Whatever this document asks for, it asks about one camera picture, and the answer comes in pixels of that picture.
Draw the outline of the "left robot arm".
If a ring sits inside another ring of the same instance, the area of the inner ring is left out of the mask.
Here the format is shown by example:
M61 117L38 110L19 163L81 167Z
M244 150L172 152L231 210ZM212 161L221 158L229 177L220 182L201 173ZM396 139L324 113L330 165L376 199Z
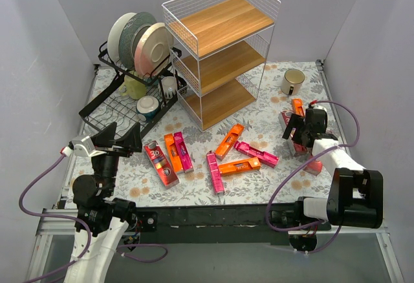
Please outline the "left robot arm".
M81 135L62 151L90 158L93 173L78 176L72 185L78 214L74 245L65 282L103 282L116 245L125 231L138 222L135 203L113 196L121 157L141 152L140 124L116 138L112 122L94 136Z

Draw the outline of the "pink and cream plate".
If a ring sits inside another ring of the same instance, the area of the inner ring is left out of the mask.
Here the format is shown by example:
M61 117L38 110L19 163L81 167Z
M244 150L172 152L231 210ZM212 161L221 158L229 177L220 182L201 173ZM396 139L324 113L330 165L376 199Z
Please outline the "pink and cream plate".
M136 46L135 70L138 75L147 79L165 68L173 44L174 37L164 23L151 25Z

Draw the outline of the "white and teal bowl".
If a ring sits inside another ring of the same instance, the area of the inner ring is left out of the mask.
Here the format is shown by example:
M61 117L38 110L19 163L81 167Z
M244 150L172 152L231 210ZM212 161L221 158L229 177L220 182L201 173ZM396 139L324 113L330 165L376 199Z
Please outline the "white and teal bowl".
M160 110L160 102L154 96L144 96L136 103L136 113L140 121L152 120Z

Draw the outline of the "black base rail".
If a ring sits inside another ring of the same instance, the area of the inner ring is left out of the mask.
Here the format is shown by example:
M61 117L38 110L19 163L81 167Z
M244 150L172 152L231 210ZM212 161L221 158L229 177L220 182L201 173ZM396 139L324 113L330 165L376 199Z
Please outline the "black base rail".
M136 207L143 244L268 243L288 246L290 236L269 228L266 204Z

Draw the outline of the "red 3D toothpaste box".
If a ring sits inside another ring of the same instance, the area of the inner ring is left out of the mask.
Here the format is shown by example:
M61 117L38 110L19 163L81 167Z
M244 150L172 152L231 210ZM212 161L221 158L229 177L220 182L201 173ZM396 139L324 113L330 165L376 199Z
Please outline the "red 3D toothpaste box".
M323 164L319 160L313 160L309 162L303 170L309 174L312 174L314 176L319 175L322 172Z
M152 166L155 168L161 182L166 189L179 183L179 178L169 163L166 155L163 153L156 141L151 141L144 146Z
M287 125L289 124L291 115L292 115L291 110L284 110L279 113L279 122L280 122L280 125L283 131L286 130ZM295 128L291 130L290 136L287 139L285 139L285 143L288 145L290 153L294 157L306 155L307 149L303 147L302 145L298 145L297 143L294 143L292 141L292 137L294 135L295 130L296 130Z

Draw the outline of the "floral patterned table mat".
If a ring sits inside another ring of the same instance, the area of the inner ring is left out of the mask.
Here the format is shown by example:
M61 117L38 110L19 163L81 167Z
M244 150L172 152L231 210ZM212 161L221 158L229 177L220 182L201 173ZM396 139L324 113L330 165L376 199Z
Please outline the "floral patterned table mat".
M228 205L265 204L271 198L277 202L293 202L300 196L326 197L331 186L331 175L322 171L313 175L296 172L306 156L293 156L283 139L279 114L290 110L291 98L280 89L288 69L295 68L305 75L298 97L308 103L312 100L328 102L325 78L316 62L269 63L247 74L247 80L260 86L258 99L201 132L181 104L176 103L144 137L144 143L164 143L164 136L181 132L190 151L193 170L179 175L179 182L171 188L162 184L147 155L143 152L122 158L118 165L114 195L134 201L139 206L174 205ZM276 155L275 167L262 166L258 171L225 176L225 193L217 196L206 163L206 153L215 150L228 131L241 124L245 129L243 142Z

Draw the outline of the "grey green patterned plate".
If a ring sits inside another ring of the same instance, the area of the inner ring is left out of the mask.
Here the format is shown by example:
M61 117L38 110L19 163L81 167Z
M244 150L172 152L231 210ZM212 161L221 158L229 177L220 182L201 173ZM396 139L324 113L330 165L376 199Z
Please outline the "grey green patterned plate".
M127 21L118 44L120 62L127 70L135 69L135 50L138 42L146 30L156 22L155 17L149 12L139 12Z

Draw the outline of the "pale yellow mug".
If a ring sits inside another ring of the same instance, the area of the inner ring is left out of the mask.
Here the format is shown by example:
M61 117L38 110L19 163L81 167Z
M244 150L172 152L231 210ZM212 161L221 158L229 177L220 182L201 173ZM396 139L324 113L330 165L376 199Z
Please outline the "pale yellow mug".
M122 96L129 96L133 100L143 98L147 92L146 86L143 83L127 75L124 76L124 82L118 90Z

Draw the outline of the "cream white plate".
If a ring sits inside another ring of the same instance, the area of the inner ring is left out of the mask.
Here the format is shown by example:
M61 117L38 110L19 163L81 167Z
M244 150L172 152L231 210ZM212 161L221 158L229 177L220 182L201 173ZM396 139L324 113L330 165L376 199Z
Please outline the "cream white plate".
M118 46L122 30L126 26L127 22L135 15L136 14L134 12L129 12L120 16L109 32L107 39L107 51L110 59L115 63L120 59Z

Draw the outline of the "orange toothpaste box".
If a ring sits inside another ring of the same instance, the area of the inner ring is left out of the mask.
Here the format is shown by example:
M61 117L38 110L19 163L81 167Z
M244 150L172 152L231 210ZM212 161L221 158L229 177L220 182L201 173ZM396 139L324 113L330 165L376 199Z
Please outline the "orange toothpaste box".
M261 162L258 160L258 158L249 158L219 165L219 171L222 176L230 176L233 174L256 171L260 170L260 168Z
M304 117L305 116L305 109L303 107L303 102L299 98L292 99L292 110L294 114L298 116Z
M228 154L230 149L234 146L235 142L238 140L242 132L244 131L244 126L237 123L235 124L224 137L222 142L219 144L218 148L215 150L215 156L219 160L223 160L224 157Z
M171 166L176 174L183 173L184 169L182 166L182 162L180 160L177 147L175 145L175 140L173 134L166 134L164 136L164 142L166 145L166 149L168 152L169 159L171 161Z

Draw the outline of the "magenta toothpaste box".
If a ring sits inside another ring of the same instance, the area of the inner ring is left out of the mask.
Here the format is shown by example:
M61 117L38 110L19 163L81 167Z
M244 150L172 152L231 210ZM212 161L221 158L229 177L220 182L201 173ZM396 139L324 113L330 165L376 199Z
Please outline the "magenta toothpaste box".
M177 148L179 158L182 164L182 168L185 173L193 171L193 164L191 162L190 154L184 142L184 138L181 132L175 132L173 134L175 146Z
M279 162L279 158L277 156L266 151L260 151L259 149L251 146L249 143L243 141L236 141L234 149L251 158L258 158L262 164L265 164L271 168L274 168Z
M219 170L219 165L217 163L217 159L215 153L213 151L209 151L206 154L206 161L208 164L208 169L210 171L211 181L213 191L216 195L224 194L224 185L221 178L221 173Z

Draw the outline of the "white upside-down cup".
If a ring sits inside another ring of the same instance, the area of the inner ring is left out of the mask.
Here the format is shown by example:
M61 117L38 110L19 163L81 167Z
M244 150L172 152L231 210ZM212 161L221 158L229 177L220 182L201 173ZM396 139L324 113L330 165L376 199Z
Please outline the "white upside-down cup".
M177 80L174 76L166 76L161 80L162 91L166 99L172 99L177 93Z

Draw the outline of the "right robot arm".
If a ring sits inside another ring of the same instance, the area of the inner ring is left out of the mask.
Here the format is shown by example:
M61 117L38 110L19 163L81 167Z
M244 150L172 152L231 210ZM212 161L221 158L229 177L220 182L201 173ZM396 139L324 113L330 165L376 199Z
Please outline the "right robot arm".
M297 228L305 230L322 222L371 229L382 225L383 176L354 161L346 152L349 144L340 143L327 132L324 109L309 107L304 116L292 114L283 138L311 151L310 158L294 169L283 184L316 160L332 177L327 198L303 197L295 202L298 210L293 212L292 220Z

